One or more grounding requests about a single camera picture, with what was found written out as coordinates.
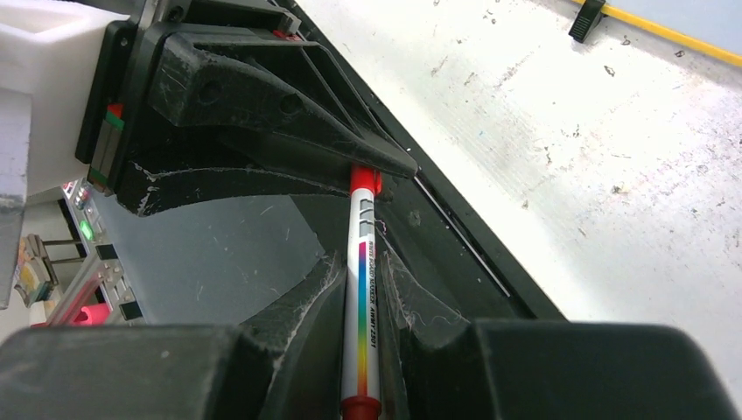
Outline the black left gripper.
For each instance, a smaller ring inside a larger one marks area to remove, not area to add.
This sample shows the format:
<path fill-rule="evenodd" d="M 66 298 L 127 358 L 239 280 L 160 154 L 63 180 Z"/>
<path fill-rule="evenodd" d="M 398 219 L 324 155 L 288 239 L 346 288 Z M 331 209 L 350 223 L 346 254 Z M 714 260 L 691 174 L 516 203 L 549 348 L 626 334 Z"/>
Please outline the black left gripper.
<path fill-rule="evenodd" d="M 346 197 L 353 165 L 410 178 L 333 56 L 282 1 L 101 1 L 104 32 L 76 157 L 148 217 L 250 196 Z"/>

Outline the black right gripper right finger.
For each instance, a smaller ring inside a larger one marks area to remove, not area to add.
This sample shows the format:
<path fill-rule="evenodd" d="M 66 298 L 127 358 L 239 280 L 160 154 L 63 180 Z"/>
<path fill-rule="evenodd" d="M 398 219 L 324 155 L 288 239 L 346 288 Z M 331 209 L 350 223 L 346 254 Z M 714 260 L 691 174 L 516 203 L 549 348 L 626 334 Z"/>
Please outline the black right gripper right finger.
<path fill-rule="evenodd" d="M 666 325 L 467 317 L 385 245 L 385 419 L 736 419 L 700 346 Z"/>

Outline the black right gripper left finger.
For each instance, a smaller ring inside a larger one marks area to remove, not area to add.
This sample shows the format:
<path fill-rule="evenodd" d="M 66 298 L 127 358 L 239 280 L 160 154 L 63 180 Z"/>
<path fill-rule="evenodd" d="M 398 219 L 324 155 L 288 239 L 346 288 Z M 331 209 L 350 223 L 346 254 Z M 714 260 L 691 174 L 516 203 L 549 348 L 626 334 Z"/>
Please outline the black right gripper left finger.
<path fill-rule="evenodd" d="M 347 267 L 324 255 L 239 325 L 33 327 L 1 347 L 4 419 L 336 419 Z"/>

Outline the red capped whiteboard marker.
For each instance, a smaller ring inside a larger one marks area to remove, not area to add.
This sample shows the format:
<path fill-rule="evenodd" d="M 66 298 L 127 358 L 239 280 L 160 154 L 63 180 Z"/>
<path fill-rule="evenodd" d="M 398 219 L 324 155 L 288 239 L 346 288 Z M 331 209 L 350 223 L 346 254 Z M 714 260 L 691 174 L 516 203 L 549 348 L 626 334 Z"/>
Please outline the red capped whiteboard marker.
<path fill-rule="evenodd" d="M 350 193 L 340 388 L 343 419 L 377 419 L 382 412 L 375 245 L 375 196 L 359 189 Z"/>

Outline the red marker cap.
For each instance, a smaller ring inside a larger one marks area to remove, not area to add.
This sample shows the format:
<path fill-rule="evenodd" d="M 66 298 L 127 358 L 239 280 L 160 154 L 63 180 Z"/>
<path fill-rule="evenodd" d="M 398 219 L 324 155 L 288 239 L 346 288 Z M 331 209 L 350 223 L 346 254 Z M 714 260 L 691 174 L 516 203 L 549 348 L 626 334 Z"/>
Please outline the red marker cap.
<path fill-rule="evenodd" d="M 350 193 L 359 189 L 367 189 L 374 196 L 382 192 L 382 175 L 372 168 L 353 164 L 350 175 Z"/>

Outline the black whiteboard clip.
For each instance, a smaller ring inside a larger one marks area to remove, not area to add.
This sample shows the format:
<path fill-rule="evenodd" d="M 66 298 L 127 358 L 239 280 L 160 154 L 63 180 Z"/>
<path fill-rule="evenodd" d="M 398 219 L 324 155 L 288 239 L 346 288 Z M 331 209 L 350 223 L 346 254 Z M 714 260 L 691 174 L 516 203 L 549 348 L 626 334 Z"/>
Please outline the black whiteboard clip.
<path fill-rule="evenodd" d="M 584 0 L 568 32 L 569 36 L 583 44 L 605 15 L 603 13 L 605 5 L 605 0 Z"/>

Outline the yellow framed whiteboard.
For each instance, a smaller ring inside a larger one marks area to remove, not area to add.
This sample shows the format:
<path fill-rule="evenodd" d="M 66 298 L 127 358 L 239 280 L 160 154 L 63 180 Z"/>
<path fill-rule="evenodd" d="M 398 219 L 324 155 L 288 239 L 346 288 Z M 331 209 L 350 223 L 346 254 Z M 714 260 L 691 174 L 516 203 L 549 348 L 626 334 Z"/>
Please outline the yellow framed whiteboard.
<path fill-rule="evenodd" d="M 739 67 L 741 2 L 722 0 L 605 1 L 605 16 Z"/>

